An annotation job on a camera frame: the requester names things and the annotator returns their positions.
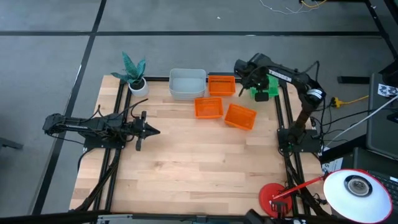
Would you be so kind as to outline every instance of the red lamp arm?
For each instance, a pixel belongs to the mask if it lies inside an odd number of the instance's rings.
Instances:
[[[317,178],[315,178],[315,179],[309,180],[309,181],[307,181],[307,182],[305,182],[305,183],[302,183],[302,184],[300,184],[300,185],[297,185],[296,187],[294,187],[294,188],[292,188],[292,189],[288,189],[288,190],[286,190],[286,191],[280,193],[279,195],[273,196],[272,199],[275,200],[275,199],[278,199],[278,198],[280,198],[280,197],[284,197],[284,196],[286,196],[286,195],[288,195],[288,194],[291,194],[292,192],[295,192],[296,190],[300,190],[300,189],[302,189],[303,187],[306,187],[306,186],[308,186],[308,185],[310,185],[310,184],[313,184],[313,183],[315,183],[315,182],[318,182],[319,180],[323,180],[323,178],[324,178],[324,176],[321,176],[321,177],[317,177]]]

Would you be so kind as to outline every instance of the green block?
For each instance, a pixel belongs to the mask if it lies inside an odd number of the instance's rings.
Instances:
[[[277,78],[271,76],[271,75],[267,75],[268,79],[269,79],[269,86],[268,86],[268,90],[264,90],[263,92],[268,93],[269,98],[272,98],[274,96],[279,95],[279,91],[278,91],[278,84],[279,81]],[[250,88],[250,97],[252,99],[254,99],[254,95],[257,93],[258,91],[256,90],[256,88],[252,87]]]

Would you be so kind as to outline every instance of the green object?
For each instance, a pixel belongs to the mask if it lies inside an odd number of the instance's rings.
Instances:
[[[279,95],[279,91],[278,91],[278,84],[279,81],[277,78],[271,76],[271,75],[267,75],[268,79],[269,79],[269,85],[268,85],[268,90],[263,90],[264,93],[268,93],[269,98],[272,98],[274,96]],[[258,91],[256,90],[256,88],[252,87],[250,88],[250,97],[252,99],[254,99],[254,95],[257,93]]]
[[[122,52],[123,55],[123,62],[124,67],[126,68],[125,75],[121,75],[117,72],[111,72],[111,74],[116,77],[120,78],[121,80],[128,82],[130,84],[139,84],[144,76],[146,62],[145,59],[142,59],[137,66],[131,61],[130,57],[125,53]]]

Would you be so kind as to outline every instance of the gray floor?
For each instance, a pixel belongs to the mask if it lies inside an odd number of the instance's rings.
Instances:
[[[299,8],[291,0],[263,1],[278,10]],[[100,0],[0,0],[0,31],[90,31],[99,5]],[[397,25],[386,7],[381,2],[376,6],[391,39],[398,40]],[[347,31],[377,27],[366,6],[355,3],[328,2],[309,13],[283,15],[271,12],[257,0],[108,0],[99,30]],[[87,41],[87,37],[0,37],[0,122],[6,127],[0,129],[0,136],[25,145],[20,151],[0,150],[0,217],[30,212],[53,143],[41,127],[47,115],[64,112]],[[392,62],[391,53],[380,38],[97,37],[73,116],[92,114],[102,76],[123,68],[123,50],[134,61],[145,57],[146,75],[155,76],[167,76],[172,68],[231,72],[236,59],[247,60],[257,52],[299,70],[319,60],[321,85],[328,96],[344,101],[367,95],[368,86],[339,85],[337,76],[369,76]],[[332,116],[339,118],[365,110],[367,105],[362,101],[332,109]],[[335,123],[331,129],[345,129],[363,117]],[[344,138],[350,140],[364,132],[365,126],[361,125]],[[67,134],[67,138],[82,141],[76,134]],[[68,210],[80,154],[81,146],[64,143],[44,213]]]

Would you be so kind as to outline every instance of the white flower pot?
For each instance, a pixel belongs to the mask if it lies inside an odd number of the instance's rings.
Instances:
[[[144,86],[139,89],[139,90],[135,90],[133,88],[131,88],[130,84],[129,84],[129,89],[131,91],[131,93],[133,94],[133,96],[146,96],[149,93],[149,87],[148,87],[148,83],[147,80],[145,80],[145,78],[142,78],[144,81]]]

